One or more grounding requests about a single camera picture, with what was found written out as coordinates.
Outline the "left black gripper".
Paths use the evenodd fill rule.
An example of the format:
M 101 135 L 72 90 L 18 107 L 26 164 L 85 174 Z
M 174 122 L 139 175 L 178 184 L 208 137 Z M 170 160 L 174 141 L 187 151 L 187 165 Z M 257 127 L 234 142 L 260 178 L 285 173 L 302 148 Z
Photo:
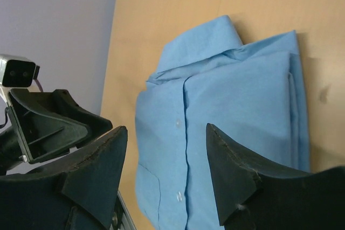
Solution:
M 15 131 L 8 127 L 1 132 L 1 175 L 24 174 L 27 162 L 51 160 L 113 128 L 110 120 L 80 107 L 65 89 L 13 88 L 8 97 Z

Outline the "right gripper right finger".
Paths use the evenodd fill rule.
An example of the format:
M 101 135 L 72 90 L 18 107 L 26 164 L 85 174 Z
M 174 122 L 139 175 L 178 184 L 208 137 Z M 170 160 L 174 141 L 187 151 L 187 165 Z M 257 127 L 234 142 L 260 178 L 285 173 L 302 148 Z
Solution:
M 308 173 L 273 162 L 213 124 L 206 148 L 225 229 L 344 229 L 344 167 Z

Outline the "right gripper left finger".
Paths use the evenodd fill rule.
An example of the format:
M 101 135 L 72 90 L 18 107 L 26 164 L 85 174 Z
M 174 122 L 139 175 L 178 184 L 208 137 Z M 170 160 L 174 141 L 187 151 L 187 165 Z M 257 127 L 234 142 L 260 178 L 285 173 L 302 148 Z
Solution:
M 109 229 L 127 128 L 26 174 L 1 177 L 1 229 Z

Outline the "light blue long sleeve shirt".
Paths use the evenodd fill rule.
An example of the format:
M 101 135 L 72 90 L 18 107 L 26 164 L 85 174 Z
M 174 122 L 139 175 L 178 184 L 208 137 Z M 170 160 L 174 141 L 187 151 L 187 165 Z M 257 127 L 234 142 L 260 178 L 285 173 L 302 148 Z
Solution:
M 295 31 L 243 44 L 228 16 L 166 44 L 136 100 L 135 193 L 156 229 L 220 229 L 206 153 L 211 123 L 279 164 L 309 171 Z

